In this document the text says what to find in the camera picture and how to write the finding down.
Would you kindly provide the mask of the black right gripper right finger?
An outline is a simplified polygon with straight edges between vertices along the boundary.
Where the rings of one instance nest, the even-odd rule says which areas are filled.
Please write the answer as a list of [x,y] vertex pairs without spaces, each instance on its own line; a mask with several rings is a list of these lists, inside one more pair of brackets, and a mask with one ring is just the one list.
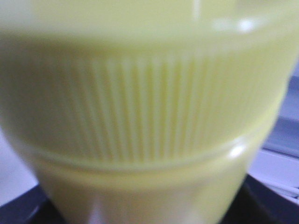
[[297,224],[299,206],[247,175],[221,224]]

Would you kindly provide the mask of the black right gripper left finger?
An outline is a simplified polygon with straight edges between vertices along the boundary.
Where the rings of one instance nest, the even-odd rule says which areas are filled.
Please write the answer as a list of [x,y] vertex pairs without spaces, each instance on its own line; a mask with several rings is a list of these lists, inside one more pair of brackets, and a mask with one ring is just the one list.
[[66,221],[40,186],[0,207],[2,224],[65,224]]

